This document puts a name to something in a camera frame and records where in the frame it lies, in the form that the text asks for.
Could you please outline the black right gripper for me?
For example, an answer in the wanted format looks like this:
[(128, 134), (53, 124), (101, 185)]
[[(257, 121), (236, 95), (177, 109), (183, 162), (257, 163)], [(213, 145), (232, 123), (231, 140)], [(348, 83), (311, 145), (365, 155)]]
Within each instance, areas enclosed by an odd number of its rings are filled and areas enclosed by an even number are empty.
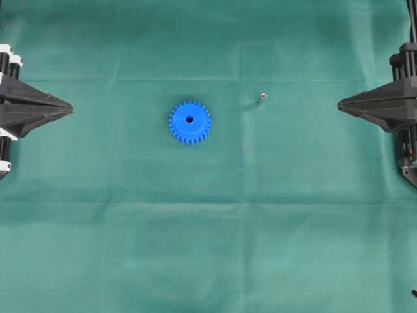
[(390, 100), (416, 99), (416, 44), (405, 43), (399, 53), (390, 57), (393, 81), (338, 102), (338, 110), (381, 127), (387, 133), (398, 133), (397, 162), (402, 176), (416, 187), (416, 120), (381, 117), (364, 110), (350, 108), (353, 104)]

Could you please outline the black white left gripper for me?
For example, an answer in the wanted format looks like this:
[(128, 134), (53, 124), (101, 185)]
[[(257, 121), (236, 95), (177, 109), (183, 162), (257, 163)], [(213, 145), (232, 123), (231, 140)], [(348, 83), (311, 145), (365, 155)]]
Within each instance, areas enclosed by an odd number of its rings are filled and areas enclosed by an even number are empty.
[(34, 111), (4, 109), (1, 112), (1, 179), (11, 170), (11, 146), (18, 138), (24, 138), (30, 131), (47, 123), (73, 114), (71, 104), (44, 93), (31, 85), (17, 80), (23, 66), (22, 58), (14, 55), (10, 44), (1, 44), (1, 98), (14, 104), (26, 106)]

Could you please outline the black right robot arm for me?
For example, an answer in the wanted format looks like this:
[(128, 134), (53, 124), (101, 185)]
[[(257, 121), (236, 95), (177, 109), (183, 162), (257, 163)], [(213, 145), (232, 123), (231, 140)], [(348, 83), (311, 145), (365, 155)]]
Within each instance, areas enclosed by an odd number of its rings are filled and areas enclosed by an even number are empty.
[(407, 1), (410, 41), (389, 59), (393, 81), (338, 102), (338, 109), (395, 135), (399, 171), (416, 186), (416, 1)]

